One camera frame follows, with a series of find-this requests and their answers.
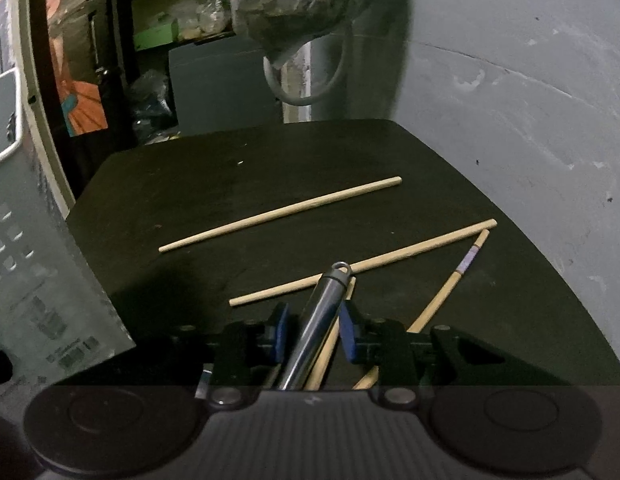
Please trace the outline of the green box on shelf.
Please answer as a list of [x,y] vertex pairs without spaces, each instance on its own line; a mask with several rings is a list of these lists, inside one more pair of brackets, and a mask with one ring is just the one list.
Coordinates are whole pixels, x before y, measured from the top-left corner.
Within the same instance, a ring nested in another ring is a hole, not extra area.
[[176,20],[165,21],[134,35],[134,49],[143,51],[173,44],[179,38],[179,24]]

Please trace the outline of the steel peeler with grey handle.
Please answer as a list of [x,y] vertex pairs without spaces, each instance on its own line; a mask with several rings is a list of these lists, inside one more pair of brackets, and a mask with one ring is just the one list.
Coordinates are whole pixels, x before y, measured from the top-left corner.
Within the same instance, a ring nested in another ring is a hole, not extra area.
[[301,316],[300,334],[275,387],[279,391],[303,388],[345,299],[352,269],[337,261],[321,275]]

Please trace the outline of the white perforated utensil caddy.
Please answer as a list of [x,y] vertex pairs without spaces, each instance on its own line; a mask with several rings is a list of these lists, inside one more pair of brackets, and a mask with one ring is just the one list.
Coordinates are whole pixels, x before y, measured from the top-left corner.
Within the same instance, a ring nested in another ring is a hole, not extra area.
[[20,73],[0,74],[0,349],[8,384],[46,384],[132,347],[27,139]]

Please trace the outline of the plain wooden chopstick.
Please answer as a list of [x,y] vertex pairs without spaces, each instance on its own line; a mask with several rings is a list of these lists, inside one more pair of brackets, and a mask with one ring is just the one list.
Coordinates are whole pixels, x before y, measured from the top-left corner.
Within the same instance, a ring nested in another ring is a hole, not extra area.
[[357,196],[381,191],[385,188],[393,188],[394,186],[400,185],[402,181],[403,179],[401,177],[396,176],[371,183],[357,185],[354,188],[346,188],[345,190],[309,198],[308,200],[303,200],[299,203],[294,203],[281,208],[272,209],[263,212],[262,214],[255,214],[254,216],[240,219],[225,224],[224,226],[218,226],[218,228],[193,234],[191,236],[181,238],[180,240],[175,240],[174,242],[160,246],[158,248],[158,252],[160,252],[161,254],[164,254],[165,252],[172,252],[173,250],[188,245],[204,242],[205,240],[211,240],[211,238],[224,236],[226,234],[231,234],[237,231],[246,230],[248,228],[252,228],[253,226],[259,226],[259,224],[293,216],[294,214],[300,214],[301,212],[307,210],[327,206],[333,203],[343,202],[344,200],[349,200],[350,198],[354,198]]
[[[416,257],[425,252],[431,252],[433,249],[438,249],[443,246],[451,245],[459,240],[466,240],[468,237],[480,234],[482,231],[490,231],[497,226],[495,219],[488,219],[479,223],[466,226],[466,228],[458,229],[450,233],[445,233],[429,240],[423,240],[422,242],[392,250],[392,252],[386,252],[372,258],[367,258],[356,263],[352,263],[350,268],[354,274],[364,273],[370,270],[381,268],[382,266],[389,266],[389,264],[396,263],[402,260]],[[254,302],[291,294],[292,292],[299,292],[309,287],[314,286],[322,274],[314,274],[307,276],[306,278],[299,278],[299,280],[287,282],[277,286],[269,287],[266,289],[258,290],[258,292],[251,292],[250,294],[238,296],[229,300],[229,306],[233,309],[246,306],[246,304],[253,304]]]

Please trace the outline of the purple-banded wooden chopstick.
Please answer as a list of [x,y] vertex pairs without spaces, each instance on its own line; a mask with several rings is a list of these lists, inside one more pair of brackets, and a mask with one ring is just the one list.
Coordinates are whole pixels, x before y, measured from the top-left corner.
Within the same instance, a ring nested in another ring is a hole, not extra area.
[[436,296],[432,298],[429,304],[427,304],[427,307],[424,308],[423,312],[418,315],[418,318],[416,318],[416,320],[407,329],[410,334],[419,334],[426,327],[426,325],[433,318],[433,315],[438,312],[442,304],[444,304],[444,301],[447,300],[447,297],[451,295],[451,292],[453,292],[455,286],[459,284],[459,281],[470,267],[470,264],[474,261],[474,257],[478,255],[481,247],[488,239],[490,230],[494,228],[494,224],[491,224],[488,221],[483,222],[481,226],[481,231],[478,231],[479,224],[476,224],[475,226],[468,226],[468,228],[443,234],[435,238],[430,238],[430,240],[424,240],[423,242],[410,246],[413,256],[416,256],[422,252],[427,252],[427,250],[439,248],[456,242],[456,240],[463,240],[470,235],[478,234],[478,237],[474,240],[474,243],[472,243],[461,263],[456,266],[456,269],[439,289],[439,292],[436,293]]

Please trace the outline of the dark cabinet box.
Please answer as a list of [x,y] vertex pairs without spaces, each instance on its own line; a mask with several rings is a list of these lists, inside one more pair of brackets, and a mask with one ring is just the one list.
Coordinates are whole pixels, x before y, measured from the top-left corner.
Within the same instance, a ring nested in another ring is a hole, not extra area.
[[171,50],[169,77],[181,133],[280,124],[282,104],[265,81],[262,61],[259,44],[238,36]]

